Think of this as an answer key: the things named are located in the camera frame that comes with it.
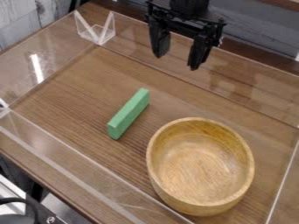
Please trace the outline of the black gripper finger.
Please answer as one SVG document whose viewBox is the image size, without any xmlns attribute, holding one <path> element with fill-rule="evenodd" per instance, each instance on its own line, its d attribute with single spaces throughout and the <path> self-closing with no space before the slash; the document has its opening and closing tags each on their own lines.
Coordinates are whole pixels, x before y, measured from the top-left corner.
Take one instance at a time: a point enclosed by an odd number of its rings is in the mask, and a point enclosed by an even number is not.
<svg viewBox="0 0 299 224">
<path fill-rule="evenodd" d="M 213 47 L 213 42 L 213 35 L 198 34 L 194 36 L 186 62 L 186 66 L 192 71 L 197 70 L 201 63 L 205 62 L 210 53 L 210 48 Z"/>
<path fill-rule="evenodd" d="M 166 24 L 153 18 L 148 21 L 152 52 L 156 58 L 161 58 L 169 51 L 170 33 Z"/>
</svg>

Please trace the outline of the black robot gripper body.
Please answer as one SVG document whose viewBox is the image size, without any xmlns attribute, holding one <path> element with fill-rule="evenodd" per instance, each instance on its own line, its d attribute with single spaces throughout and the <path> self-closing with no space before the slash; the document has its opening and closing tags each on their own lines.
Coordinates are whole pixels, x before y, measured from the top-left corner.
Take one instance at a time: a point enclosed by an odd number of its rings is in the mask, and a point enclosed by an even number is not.
<svg viewBox="0 0 299 224">
<path fill-rule="evenodd" d="M 210 0 L 146 0 L 149 33 L 176 32 L 192 38 L 197 33 L 221 37 L 225 21 L 209 12 Z"/>
</svg>

